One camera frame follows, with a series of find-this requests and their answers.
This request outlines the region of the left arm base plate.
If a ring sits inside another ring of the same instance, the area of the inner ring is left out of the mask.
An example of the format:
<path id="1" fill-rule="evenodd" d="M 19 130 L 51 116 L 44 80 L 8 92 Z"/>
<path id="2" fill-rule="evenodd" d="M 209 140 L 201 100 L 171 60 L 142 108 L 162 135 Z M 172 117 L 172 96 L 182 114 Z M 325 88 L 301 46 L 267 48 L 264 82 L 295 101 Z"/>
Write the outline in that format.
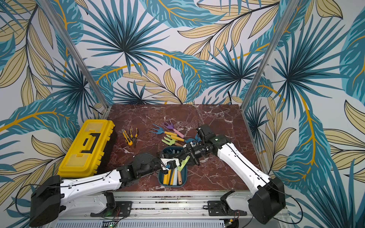
<path id="1" fill-rule="evenodd" d="M 100 213 L 91 213 L 91 217 L 125 217 L 129 216 L 132 208 L 132 201 L 116 201 L 112 206 L 107 206 Z"/>

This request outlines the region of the light blue fork rake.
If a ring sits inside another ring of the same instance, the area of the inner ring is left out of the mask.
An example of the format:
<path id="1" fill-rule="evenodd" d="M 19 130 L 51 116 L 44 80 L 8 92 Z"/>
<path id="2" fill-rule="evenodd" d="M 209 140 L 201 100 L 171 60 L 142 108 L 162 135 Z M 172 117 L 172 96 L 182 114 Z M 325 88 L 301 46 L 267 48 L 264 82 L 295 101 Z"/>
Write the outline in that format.
<path id="1" fill-rule="evenodd" d="M 178 169 L 175 168 L 174 169 L 174 176 L 173 176 L 173 182 L 172 182 L 172 185 L 173 186 L 176 186 L 178 183 Z"/>

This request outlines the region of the teal claw rake yellow handle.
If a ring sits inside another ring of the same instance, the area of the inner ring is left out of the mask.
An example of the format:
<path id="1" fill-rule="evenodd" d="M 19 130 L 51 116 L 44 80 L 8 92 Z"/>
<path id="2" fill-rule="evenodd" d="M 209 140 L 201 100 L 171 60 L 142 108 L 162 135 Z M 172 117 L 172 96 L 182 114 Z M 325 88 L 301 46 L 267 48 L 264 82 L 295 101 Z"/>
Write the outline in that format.
<path id="1" fill-rule="evenodd" d="M 194 138 L 188 138 L 185 139 L 185 143 L 198 143 L 200 142 L 200 138 L 198 136 L 194 137 Z"/>

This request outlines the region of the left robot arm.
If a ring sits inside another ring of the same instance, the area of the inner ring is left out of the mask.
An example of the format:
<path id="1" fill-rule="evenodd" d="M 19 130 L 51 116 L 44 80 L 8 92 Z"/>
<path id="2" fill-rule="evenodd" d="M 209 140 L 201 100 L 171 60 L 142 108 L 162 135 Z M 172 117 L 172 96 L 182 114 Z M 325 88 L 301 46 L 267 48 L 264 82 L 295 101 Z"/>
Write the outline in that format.
<path id="1" fill-rule="evenodd" d="M 177 158 L 160 158 L 149 153 L 141 153 L 127 165 L 122 165 L 108 173 L 86 178 L 48 178 L 31 195 L 29 216 L 30 227 L 46 225 L 71 209 L 73 200 L 105 191 L 118 190 L 138 183 L 139 179 L 158 171 L 167 174 L 180 166 Z"/>

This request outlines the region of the teal rake wooden handle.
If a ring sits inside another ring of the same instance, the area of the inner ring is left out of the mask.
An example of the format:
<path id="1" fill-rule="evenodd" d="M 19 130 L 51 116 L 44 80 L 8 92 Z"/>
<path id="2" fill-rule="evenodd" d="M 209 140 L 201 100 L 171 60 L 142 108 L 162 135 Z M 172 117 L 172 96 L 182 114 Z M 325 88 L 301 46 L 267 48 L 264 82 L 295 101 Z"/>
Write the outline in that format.
<path id="1" fill-rule="evenodd" d="M 177 171 L 177 184 L 182 185 L 182 174 L 180 171 Z"/>

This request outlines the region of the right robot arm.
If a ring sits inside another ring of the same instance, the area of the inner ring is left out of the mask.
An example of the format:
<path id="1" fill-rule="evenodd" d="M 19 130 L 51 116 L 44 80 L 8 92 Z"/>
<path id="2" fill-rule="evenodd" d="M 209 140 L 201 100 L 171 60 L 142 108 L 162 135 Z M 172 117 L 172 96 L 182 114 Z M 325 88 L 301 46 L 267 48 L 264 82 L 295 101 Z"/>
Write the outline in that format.
<path id="1" fill-rule="evenodd" d="M 253 165 L 225 135 L 216 135 L 209 125 L 199 126 L 200 142 L 188 143 L 178 154 L 180 161 L 200 165 L 199 159 L 213 154 L 224 161 L 243 180 L 250 194 L 230 191 L 220 199 L 224 212 L 250 212 L 261 224 L 267 224 L 286 207 L 284 184 Z"/>

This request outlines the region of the green rake wooden handle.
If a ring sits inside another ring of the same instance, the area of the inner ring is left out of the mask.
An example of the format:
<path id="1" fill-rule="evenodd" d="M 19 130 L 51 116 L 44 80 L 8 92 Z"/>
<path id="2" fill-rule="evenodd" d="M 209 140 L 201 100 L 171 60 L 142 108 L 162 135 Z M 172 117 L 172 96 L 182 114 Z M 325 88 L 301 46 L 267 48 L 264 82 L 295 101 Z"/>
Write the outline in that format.
<path id="1" fill-rule="evenodd" d="M 190 156 L 188 155 L 184 160 L 180 160 L 180 166 L 177 167 L 178 171 L 182 171 L 182 169 L 186 166 L 190 159 Z"/>

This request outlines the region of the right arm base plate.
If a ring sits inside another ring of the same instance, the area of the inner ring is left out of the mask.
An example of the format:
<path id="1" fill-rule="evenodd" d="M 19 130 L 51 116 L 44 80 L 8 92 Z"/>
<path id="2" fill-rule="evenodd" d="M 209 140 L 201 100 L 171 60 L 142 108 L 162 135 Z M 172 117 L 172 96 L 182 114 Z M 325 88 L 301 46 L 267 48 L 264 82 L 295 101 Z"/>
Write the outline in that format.
<path id="1" fill-rule="evenodd" d="M 203 206 L 204 210 L 208 210 L 209 216 L 246 216 L 246 211 L 232 210 L 227 203 L 221 200 L 211 200 L 207 205 Z"/>

